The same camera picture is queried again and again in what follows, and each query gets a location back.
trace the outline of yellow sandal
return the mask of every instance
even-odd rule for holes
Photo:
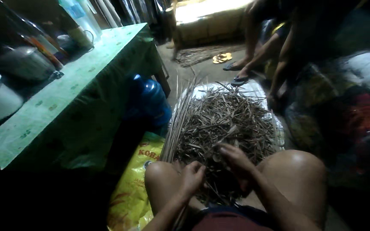
[[[212,59],[213,59],[214,64],[220,64],[228,60],[231,60],[232,56],[231,56],[231,53],[225,53],[225,54],[215,55],[214,57],[212,57]]]

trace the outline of blue water jug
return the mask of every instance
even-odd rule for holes
[[[151,78],[143,78],[135,75],[130,87],[127,114],[125,118],[147,118],[155,127],[169,122],[172,116],[171,106],[165,98],[161,85]]]

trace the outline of hand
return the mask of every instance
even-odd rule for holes
[[[219,152],[227,161],[231,171],[234,173],[239,182],[240,189],[243,192],[250,191],[251,171],[255,169],[255,165],[248,159],[246,154],[230,144],[219,143]]]
[[[278,101],[277,101],[277,97],[275,95],[268,95],[268,97],[266,97],[266,101],[268,103],[268,109],[269,110],[273,110],[274,112],[279,112],[279,105],[278,105]]]
[[[186,197],[191,198],[203,184],[206,167],[198,161],[194,161],[181,172],[181,186],[179,191]]]

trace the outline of leg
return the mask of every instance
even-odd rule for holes
[[[181,176],[170,163],[158,161],[148,165],[145,171],[145,188],[154,215],[177,192],[180,179]],[[205,208],[195,197],[189,202],[189,207],[191,212]]]
[[[244,67],[252,60],[255,46],[261,31],[261,22],[271,18],[278,11],[275,0],[254,0],[245,10],[245,57],[233,64],[233,67]]]
[[[283,41],[278,34],[272,37],[257,51],[254,58],[236,75],[238,78],[248,77],[248,72],[261,65],[266,60],[277,57],[281,51]]]
[[[310,153],[285,150],[265,158],[257,167],[288,201],[319,227],[324,226],[327,187],[322,161]],[[254,192],[241,204],[265,210]]]

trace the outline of red cloth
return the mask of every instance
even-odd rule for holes
[[[272,229],[260,226],[250,219],[232,212],[219,212],[207,214],[192,231],[272,231]]]

